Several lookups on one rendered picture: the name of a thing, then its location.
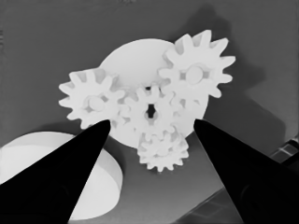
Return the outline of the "white round carrier with pins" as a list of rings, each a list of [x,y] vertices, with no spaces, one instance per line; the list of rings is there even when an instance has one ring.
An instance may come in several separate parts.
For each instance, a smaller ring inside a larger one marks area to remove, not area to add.
[[[149,91],[153,86],[158,86],[162,90],[170,80],[162,78],[158,71],[171,67],[171,63],[163,57],[164,52],[171,47],[171,43],[161,39],[136,40],[113,50],[102,61],[100,68],[119,76],[117,84],[128,92],[126,97],[133,97],[139,87]],[[172,101],[176,122],[174,133],[181,134],[186,139],[192,132],[195,119],[205,115],[207,102],[208,97],[193,101],[175,95]],[[111,136],[124,145],[138,148],[144,139],[128,122],[129,119],[124,118],[120,112],[119,116],[111,121]]]

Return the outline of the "white toothed gear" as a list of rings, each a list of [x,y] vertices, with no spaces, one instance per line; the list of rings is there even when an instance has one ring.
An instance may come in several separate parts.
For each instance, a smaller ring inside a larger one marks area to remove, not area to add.
[[[121,115],[145,142],[163,141],[176,131],[174,98],[173,92],[164,94],[158,86],[149,91],[139,87],[133,97],[124,99]]]
[[[162,87],[162,92],[173,92],[185,100],[221,97],[220,84],[233,80],[224,70],[236,61],[235,56],[222,56],[229,44],[229,39],[223,37],[212,39],[212,32],[205,30],[195,36],[182,36],[178,42],[182,52],[175,47],[164,52],[164,58],[171,63],[170,68],[161,68],[158,74],[170,80]]]
[[[61,107],[69,108],[69,120],[80,120],[82,130],[102,120],[116,119],[126,107],[121,100],[125,91],[113,89],[119,76],[104,69],[71,72],[70,81],[59,85],[65,98],[58,101]]]
[[[154,135],[149,141],[139,144],[137,155],[139,162],[148,170],[156,168],[159,173],[165,169],[173,171],[175,166],[182,166],[183,160],[189,158],[189,145],[178,133],[166,133],[162,139]]]

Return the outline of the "large thick white disc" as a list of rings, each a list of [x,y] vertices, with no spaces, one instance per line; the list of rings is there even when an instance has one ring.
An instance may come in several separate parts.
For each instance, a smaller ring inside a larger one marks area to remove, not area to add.
[[[48,156],[74,138],[70,133],[35,132],[17,137],[1,148],[0,183]],[[70,221],[100,217],[119,202],[123,174],[118,162],[104,149],[91,171]]]

